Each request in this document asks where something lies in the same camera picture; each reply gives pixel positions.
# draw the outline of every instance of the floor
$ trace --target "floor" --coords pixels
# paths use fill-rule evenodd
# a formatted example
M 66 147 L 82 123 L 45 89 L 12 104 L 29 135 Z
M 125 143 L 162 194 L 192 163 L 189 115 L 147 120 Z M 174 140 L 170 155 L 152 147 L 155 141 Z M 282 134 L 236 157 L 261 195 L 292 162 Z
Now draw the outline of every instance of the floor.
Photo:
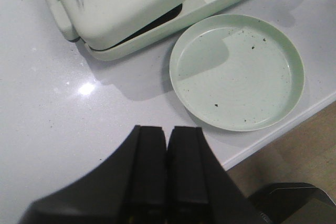
M 248 197 L 275 182 L 305 182 L 336 201 L 336 102 L 228 171 Z

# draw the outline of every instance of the white countertop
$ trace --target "white countertop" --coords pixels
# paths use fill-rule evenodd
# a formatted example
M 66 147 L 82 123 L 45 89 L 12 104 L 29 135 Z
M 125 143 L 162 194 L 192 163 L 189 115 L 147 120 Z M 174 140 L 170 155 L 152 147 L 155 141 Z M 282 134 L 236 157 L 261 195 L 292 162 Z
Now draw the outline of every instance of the white countertop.
M 44 0 L 0 0 L 0 8 L 3 224 L 15 224 L 34 199 L 99 165 L 135 124 L 162 126 L 166 137 L 175 125 L 202 126 L 228 169 L 336 100 L 336 0 L 245 0 L 222 12 L 275 25 L 305 65 L 306 86 L 294 111 L 247 133 L 206 125 L 178 100 L 169 57 L 181 33 L 123 59 L 99 62 L 81 43 L 77 49 L 63 39 Z

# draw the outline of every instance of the light green plate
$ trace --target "light green plate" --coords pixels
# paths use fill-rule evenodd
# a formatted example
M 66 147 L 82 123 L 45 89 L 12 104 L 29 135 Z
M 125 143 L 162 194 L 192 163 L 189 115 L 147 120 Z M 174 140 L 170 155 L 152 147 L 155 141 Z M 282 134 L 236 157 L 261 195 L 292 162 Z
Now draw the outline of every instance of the light green plate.
M 271 24 L 249 16 L 218 15 L 190 27 L 170 60 L 174 90 L 204 122 L 253 131 L 283 119 L 304 86 L 301 58 Z

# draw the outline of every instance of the plate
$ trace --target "plate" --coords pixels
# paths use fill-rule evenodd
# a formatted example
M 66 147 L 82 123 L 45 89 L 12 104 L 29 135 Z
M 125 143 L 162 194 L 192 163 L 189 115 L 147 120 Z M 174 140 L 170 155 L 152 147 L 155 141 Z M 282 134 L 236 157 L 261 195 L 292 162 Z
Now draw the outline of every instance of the plate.
M 176 42 L 173 88 L 196 117 L 231 131 L 269 127 L 298 103 L 304 68 L 277 28 L 245 15 L 217 15 L 196 23 Z

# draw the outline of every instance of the waffle maker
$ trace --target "waffle maker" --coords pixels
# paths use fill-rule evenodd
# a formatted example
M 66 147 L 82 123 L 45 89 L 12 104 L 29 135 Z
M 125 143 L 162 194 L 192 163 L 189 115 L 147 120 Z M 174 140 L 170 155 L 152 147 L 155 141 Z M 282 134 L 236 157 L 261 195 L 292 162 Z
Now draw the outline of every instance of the waffle maker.
M 99 60 L 146 47 L 241 0 L 46 0 L 68 41 Z

